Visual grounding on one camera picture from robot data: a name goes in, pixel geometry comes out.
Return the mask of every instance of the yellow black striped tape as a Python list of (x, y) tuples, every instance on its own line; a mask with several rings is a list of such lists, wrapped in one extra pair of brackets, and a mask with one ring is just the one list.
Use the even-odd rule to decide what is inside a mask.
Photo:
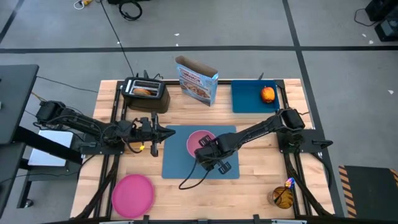
[(398, 172), (396, 170), (394, 170), (394, 169), (390, 169), (390, 170), (392, 172), (392, 175), (394, 176), (394, 179), (396, 180), (396, 184), (397, 184), (397, 187), (398, 187)]
[(351, 187), (349, 186), (347, 170), (344, 166), (339, 166), (338, 172), (340, 173), (341, 184), (343, 185), (343, 192), (344, 198), (346, 200), (348, 217), (356, 218), (355, 204), (353, 194), (351, 193)]

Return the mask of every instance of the black desk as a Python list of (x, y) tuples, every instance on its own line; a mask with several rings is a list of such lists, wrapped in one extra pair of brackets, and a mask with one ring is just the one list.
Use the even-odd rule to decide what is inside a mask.
[[(19, 168), (28, 170), (30, 175), (51, 172), (55, 172), (52, 175), (60, 175), (65, 172), (78, 171), (82, 162), (79, 152), (19, 126), (38, 69), (37, 65), (0, 66), (0, 217), (6, 207)], [(29, 166), (27, 159), (22, 158), (26, 145), (65, 159), (72, 164), (69, 165), (68, 170), (64, 167)], [(30, 184), (35, 180), (39, 180), (38, 176), (32, 175), (25, 178), (18, 203), (19, 208), (25, 206)]]

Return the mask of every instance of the white cord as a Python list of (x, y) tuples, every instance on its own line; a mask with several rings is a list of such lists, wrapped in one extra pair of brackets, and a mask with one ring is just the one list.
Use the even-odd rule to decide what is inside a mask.
[(85, 4), (83, 3), (82, 0), (79, 0), (79, 1), (77, 1), (77, 2), (75, 2), (75, 3), (73, 4), (73, 7), (74, 7), (75, 9), (77, 9), (77, 10), (82, 10), (82, 9), (85, 8)]

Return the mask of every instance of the food image on box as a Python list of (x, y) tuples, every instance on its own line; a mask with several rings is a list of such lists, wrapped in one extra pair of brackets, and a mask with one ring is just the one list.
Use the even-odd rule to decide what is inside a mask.
[(182, 91), (208, 106), (212, 105), (216, 98), (218, 71), (184, 56), (175, 61)]

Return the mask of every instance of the wooden table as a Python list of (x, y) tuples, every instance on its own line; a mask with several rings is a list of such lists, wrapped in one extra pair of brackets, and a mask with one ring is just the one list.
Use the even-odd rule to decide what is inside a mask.
[[(289, 105), (300, 113), (308, 111), (302, 84), (299, 79), (286, 79), (285, 89)], [(99, 88), (94, 118), (109, 122), (116, 80), (103, 80)], [(211, 107), (200, 103), (182, 93), (179, 85), (169, 85), (171, 102), (165, 114), (159, 114), (159, 123), (163, 127), (169, 124), (195, 125), (216, 124), (235, 125), (241, 131), (271, 114), (236, 114), (231, 109), (230, 85), (218, 85), (215, 104)], [(121, 97), (116, 120), (120, 120)], [(128, 110), (127, 120), (150, 117), (149, 113)], [(303, 115), (306, 128), (312, 128), (309, 114)], [(279, 152), (276, 134), (268, 134), (255, 141), (245, 144), (239, 150), (240, 178), (236, 180), (205, 180), (201, 185), (190, 190), (179, 190), (181, 179), (162, 178), (162, 156), (164, 142), (158, 145), (159, 157), (149, 153), (150, 143), (146, 144), (144, 152), (131, 154), (125, 150), (121, 156), (118, 181), (129, 174), (146, 175), (155, 185), (155, 203), (147, 213), (151, 220), (188, 220), (188, 219), (252, 219), (254, 214), (260, 218), (293, 218), (293, 209), (280, 209), (270, 205), (267, 194), (274, 188), (283, 185), (287, 179), (284, 159)], [(310, 154), (302, 154), (302, 165), (307, 186), (315, 198), (330, 213), (334, 213), (323, 166)], [(95, 156), (84, 165), (76, 188), (75, 200), (71, 217), (78, 215), (90, 201), (98, 188), (103, 156)], [(191, 185), (197, 180), (188, 181)], [(301, 192), (297, 191), (301, 214), (304, 214)], [(108, 193), (105, 192), (101, 207), (101, 215), (105, 214)], [(115, 211), (112, 219), (123, 219)]]

